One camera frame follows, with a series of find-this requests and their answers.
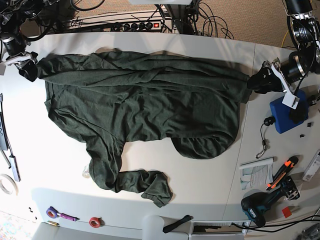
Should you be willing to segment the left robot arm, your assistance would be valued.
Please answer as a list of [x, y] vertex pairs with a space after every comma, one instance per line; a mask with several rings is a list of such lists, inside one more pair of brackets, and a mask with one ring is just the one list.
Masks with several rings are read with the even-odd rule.
[[320, 73], [320, 23], [309, 0], [284, 0], [288, 33], [296, 51], [288, 60], [264, 61], [247, 88], [258, 94], [283, 92], [282, 103], [296, 109], [298, 90], [309, 73]]

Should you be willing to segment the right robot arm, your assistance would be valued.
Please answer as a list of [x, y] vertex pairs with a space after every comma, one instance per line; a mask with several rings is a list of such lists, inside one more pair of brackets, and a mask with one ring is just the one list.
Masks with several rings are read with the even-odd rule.
[[[36, 37], [27, 37], [21, 31], [26, 20], [34, 19], [42, 10], [56, 7], [53, 17], [45, 30]], [[42, 39], [57, 22], [59, 13], [57, 0], [2, 0], [0, 2], [0, 55], [8, 57], [0, 60], [0, 74], [3, 75], [7, 66], [14, 65], [18, 73], [34, 82], [38, 76], [36, 52], [27, 52], [26, 47], [32, 42]]]

